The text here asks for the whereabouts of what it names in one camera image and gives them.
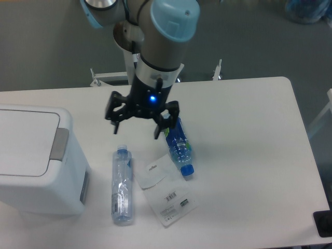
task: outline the gray floor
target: gray floor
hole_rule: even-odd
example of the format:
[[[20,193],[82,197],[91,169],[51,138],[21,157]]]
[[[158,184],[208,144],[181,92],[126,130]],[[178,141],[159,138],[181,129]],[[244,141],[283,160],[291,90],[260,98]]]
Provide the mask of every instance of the gray floor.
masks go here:
[[[183,80],[210,80],[220,58],[224,79],[285,76],[308,126],[332,88],[332,29],[324,21],[290,22],[284,1],[208,2],[183,62]],[[87,87],[91,67],[95,73],[125,71],[112,30],[94,30],[78,0],[0,2],[0,91]],[[332,181],[331,131],[312,141],[325,182]]]

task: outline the water bottle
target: water bottle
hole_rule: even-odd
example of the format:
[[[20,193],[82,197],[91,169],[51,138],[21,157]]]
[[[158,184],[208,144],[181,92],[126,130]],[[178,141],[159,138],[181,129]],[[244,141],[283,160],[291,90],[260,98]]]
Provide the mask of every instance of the water bottle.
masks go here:
[[[183,131],[181,119],[178,117],[174,129],[167,128],[164,135],[170,149],[170,154],[176,167],[183,176],[191,175],[194,170],[191,162],[191,145]]]
[[[287,0],[285,10],[298,23],[314,23],[326,12],[331,0]]]
[[[130,223],[133,217],[131,153],[119,145],[113,153],[112,218],[115,223]]]

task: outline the white paper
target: white paper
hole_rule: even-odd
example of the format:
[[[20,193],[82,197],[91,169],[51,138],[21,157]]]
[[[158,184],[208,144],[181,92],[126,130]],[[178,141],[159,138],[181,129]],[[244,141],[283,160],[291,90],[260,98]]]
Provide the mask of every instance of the white paper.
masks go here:
[[[164,226],[169,226],[198,206],[190,186],[169,155],[137,172],[135,178]]]

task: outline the clear plastic bottle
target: clear plastic bottle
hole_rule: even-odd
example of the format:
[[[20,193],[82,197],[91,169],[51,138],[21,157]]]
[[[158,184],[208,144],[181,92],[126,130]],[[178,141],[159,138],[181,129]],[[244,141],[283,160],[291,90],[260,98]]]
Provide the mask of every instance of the clear plastic bottle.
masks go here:
[[[119,145],[113,153],[112,218],[115,223],[128,224],[133,218],[131,153]]]
[[[194,172],[191,159],[191,145],[183,131],[181,119],[178,117],[175,128],[165,129],[164,134],[173,162],[183,176],[191,175]]]

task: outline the barcode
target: barcode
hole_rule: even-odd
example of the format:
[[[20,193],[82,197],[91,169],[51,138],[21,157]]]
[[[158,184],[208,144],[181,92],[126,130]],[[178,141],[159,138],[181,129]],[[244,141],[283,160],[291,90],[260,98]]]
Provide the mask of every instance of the barcode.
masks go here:
[[[167,202],[169,202],[170,200],[174,199],[176,197],[175,191],[171,194],[169,194],[166,198]]]

